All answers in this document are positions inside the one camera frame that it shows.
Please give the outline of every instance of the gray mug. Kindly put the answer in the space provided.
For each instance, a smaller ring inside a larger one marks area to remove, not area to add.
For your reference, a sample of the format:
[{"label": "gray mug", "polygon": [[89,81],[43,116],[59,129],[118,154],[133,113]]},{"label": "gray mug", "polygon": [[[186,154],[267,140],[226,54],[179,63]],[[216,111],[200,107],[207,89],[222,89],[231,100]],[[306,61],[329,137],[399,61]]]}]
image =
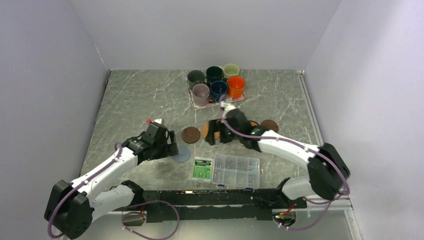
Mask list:
[{"label": "gray mug", "polygon": [[205,106],[211,100],[209,87],[206,84],[199,83],[192,90],[193,101],[197,106]]}]

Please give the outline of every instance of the blue coaster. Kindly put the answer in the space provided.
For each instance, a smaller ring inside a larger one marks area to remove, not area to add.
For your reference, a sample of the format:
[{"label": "blue coaster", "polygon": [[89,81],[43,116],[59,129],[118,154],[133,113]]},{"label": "blue coaster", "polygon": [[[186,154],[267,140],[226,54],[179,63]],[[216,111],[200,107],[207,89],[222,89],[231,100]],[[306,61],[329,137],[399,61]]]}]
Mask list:
[{"label": "blue coaster", "polygon": [[192,155],[192,152],[189,150],[186,146],[178,146],[178,155],[172,156],[171,158],[178,163],[184,163],[185,161],[189,160],[190,156]]}]

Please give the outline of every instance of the round brown coaster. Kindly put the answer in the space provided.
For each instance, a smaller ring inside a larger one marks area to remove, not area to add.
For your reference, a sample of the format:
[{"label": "round brown coaster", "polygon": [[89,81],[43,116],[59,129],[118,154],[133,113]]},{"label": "round brown coaster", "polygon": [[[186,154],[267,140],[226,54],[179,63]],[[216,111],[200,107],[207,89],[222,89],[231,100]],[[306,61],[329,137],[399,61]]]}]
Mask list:
[{"label": "round brown coaster", "polygon": [[200,131],[194,126],[189,126],[182,130],[181,137],[184,142],[193,144],[199,140]]},{"label": "round brown coaster", "polygon": [[275,121],[271,119],[264,120],[263,122],[260,123],[260,125],[278,133],[278,130],[279,130],[278,125]]},{"label": "round brown coaster", "polygon": [[[208,132],[209,132],[209,122],[205,123],[201,127],[201,136],[205,139],[206,136],[208,135]],[[215,138],[215,140],[219,139],[220,136],[221,136],[221,133],[219,131],[217,131],[213,134],[213,137]]]}]

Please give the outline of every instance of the white enclosure wall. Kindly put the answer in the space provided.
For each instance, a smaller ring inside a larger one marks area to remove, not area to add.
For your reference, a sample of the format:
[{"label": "white enclosure wall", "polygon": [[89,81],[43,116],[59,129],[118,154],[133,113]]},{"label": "white enclosure wall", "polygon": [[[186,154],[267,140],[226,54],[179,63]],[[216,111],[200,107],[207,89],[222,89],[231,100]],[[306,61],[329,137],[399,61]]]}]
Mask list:
[{"label": "white enclosure wall", "polygon": [[68,0],[2,0],[0,76],[0,239],[46,240],[50,191],[80,174],[107,71]]},{"label": "white enclosure wall", "polygon": [[340,0],[71,0],[107,69],[305,69]]},{"label": "white enclosure wall", "polygon": [[306,67],[365,240],[423,239],[424,4],[343,0]]}]

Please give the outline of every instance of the blue mug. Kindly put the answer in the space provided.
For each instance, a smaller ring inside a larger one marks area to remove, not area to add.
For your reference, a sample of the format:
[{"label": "blue mug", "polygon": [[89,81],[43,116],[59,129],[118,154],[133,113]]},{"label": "blue mug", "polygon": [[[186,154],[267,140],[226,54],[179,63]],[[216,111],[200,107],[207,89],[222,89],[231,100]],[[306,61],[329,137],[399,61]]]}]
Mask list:
[{"label": "blue mug", "polygon": [[210,93],[216,102],[220,100],[220,97],[227,94],[228,86],[223,81],[214,81],[210,84]]}]

